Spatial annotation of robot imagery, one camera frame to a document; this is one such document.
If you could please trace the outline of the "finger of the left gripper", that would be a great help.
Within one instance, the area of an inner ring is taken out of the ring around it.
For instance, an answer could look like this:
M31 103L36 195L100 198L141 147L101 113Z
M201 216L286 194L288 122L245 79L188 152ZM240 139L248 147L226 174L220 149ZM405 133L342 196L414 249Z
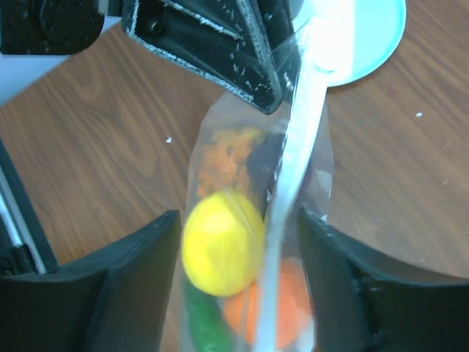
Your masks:
M124 1L122 28L263 113L292 97L297 48L288 1Z

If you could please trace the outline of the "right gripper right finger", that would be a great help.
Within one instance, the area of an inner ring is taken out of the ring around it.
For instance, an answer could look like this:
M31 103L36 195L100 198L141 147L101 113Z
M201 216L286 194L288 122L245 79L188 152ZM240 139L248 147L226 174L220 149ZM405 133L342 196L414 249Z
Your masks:
M321 351L467 351L468 280L402 262L298 214Z

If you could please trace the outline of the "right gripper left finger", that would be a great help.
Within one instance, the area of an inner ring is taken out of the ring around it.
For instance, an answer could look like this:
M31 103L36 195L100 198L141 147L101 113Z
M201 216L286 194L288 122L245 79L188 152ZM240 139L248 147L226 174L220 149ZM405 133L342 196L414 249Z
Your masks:
M157 351L180 244L170 210L46 274L1 278L3 351Z

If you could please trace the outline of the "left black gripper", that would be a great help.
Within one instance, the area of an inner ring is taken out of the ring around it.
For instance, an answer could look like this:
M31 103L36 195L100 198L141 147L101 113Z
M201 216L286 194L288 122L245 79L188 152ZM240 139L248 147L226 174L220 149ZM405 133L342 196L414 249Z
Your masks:
M100 36L107 15L120 17L122 2L1 0L1 54L77 54Z

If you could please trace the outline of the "clear zip top bag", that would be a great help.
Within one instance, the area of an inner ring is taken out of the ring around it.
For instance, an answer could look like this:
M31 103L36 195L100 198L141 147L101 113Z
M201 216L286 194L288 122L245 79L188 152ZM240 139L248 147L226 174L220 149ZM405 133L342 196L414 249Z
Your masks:
M222 129L243 127L258 128L265 133L261 142L248 155L246 164L252 182L252 197L247 198L260 212L265 225L262 266L252 281L262 288L264 297L259 308L256 342L249 345L230 329L233 351L277 351L275 323L267 314L276 305L280 263L284 258L294 258L300 262L305 274L298 239L298 211L306 208L322 219L327 216L333 158L325 93L330 75L336 68L330 44L340 26L340 22L330 16L313 15L294 34L297 73L292 97L282 102L275 112L263 114L233 94L226 93L210 107L202 122L191 156L185 223L190 211L205 198L199 198L196 194L196 169L202 160L202 147L211 142L213 134ZM195 351L185 307L185 283L191 281L183 270L180 350ZM313 309L314 344L309 347L307 340L301 339L294 346L281 351L313 351L317 346L314 305L307 281L306 289ZM221 314L223 302L229 297L215 296Z

